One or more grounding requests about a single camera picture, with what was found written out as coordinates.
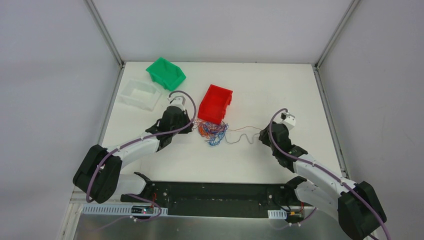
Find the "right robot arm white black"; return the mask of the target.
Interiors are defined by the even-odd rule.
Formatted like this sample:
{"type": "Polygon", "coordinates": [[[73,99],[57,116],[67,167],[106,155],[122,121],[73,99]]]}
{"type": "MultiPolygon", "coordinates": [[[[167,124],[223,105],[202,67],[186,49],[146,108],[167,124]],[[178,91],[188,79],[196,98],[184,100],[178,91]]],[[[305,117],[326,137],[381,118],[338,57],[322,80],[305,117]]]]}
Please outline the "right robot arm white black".
{"type": "Polygon", "coordinates": [[[287,182],[284,200],[310,204],[335,219],[352,240],[363,240],[378,228],[387,230],[387,216],[374,188],[328,169],[302,147],[292,144],[283,123],[271,122],[259,141],[271,148],[278,163],[297,176],[287,182]]]}

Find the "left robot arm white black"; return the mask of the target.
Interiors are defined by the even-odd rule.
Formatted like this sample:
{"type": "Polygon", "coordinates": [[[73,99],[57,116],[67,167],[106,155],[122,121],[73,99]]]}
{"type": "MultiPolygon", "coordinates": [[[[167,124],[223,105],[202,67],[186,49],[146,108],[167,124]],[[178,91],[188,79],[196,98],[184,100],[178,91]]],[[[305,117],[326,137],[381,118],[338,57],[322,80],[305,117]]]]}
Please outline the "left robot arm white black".
{"type": "Polygon", "coordinates": [[[141,157],[167,147],[175,135],[188,134],[193,122],[187,110],[168,106],[154,125],[142,135],[114,149],[99,144],[89,148],[72,182],[85,193],[88,203],[102,204],[112,195],[133,194],[140,202],[152,198],[153,189],[138,174],[122,174],[121,170],[141,157]]]}

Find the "red plastic bin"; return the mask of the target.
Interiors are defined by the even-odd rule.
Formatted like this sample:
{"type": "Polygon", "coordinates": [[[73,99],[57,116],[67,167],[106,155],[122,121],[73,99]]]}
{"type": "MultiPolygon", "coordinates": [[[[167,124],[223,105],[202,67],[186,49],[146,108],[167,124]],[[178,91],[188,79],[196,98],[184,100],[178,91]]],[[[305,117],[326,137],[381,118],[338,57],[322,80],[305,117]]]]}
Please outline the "red plastic bin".
{"type": "Polygon", "coordinates": [[[221,124],[231,104],[233,91],[211,84],[198,108],[197,117],[216,125],[221,124]]]}

